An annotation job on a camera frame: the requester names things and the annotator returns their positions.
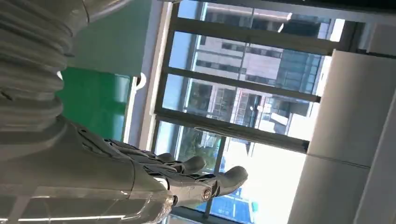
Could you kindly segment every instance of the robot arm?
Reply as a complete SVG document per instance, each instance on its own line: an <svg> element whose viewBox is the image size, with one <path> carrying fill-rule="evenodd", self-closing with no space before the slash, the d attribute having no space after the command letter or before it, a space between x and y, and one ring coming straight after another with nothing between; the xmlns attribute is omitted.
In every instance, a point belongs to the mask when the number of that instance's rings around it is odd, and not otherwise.
<svg viewBox="0 0 396 224"><path fill-rule="evenodd" d="M202 158L157 156L61 116L56 73L72 38L128 2L0 0L0 222L157 223L173 206L229 194L247 179L242 167L195 175Z"/></svg>

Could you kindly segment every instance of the glass panel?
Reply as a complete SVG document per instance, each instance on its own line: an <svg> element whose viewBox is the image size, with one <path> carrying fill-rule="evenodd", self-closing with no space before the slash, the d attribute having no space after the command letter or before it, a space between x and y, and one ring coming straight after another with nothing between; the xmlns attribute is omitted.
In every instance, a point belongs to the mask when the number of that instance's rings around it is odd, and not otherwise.
<svg viewBox="0 0 396 224"><path fill-rule="evenodd" d="M161 121L155 153L171 153L178 161L186 161L191 157L201 156L206 161L206 167L201 170L200 174L212 174L219 152L220 141L220 135ZM206 203L203 203L189 207L204 212L206 205Z"/></svg>
<svg viewBox="0 0 396 224"><path fill-rule="evenodd" d="M183 82L173 80L185 79ZM184 95L174 94L185 89ZM166 101L178 100L178 107ZM310 140L316 103L169 74L163 107L210 119Z"/></svg>
<svg viewBox="0 0 396 224"><path fill-rule="evenodd" d="M304 161L304 154L227 138L220 171L242 166L249 178L215 198L211 214L244 224L287 224Z"/></svg>
<svg viewBox="0 0 396 224"><path fill-rule="evenodd" d="M339 42L345 20L184 0L179 17Z"/></svg>
<svg viewBox="0 0 396 224"><path fill-rule="evenodd" d="M169 215L163 224L199 224L198 222L191 221L175 215Z"/></svg>
<svg viewBox="0 0 396 224"><path fill-rule="evenodd" d="M325 82L316 79L327 72L321 55L181 32L173 43L170 67L309 94L315 82ZM314 85L306 88L308 82Z"/></svg>

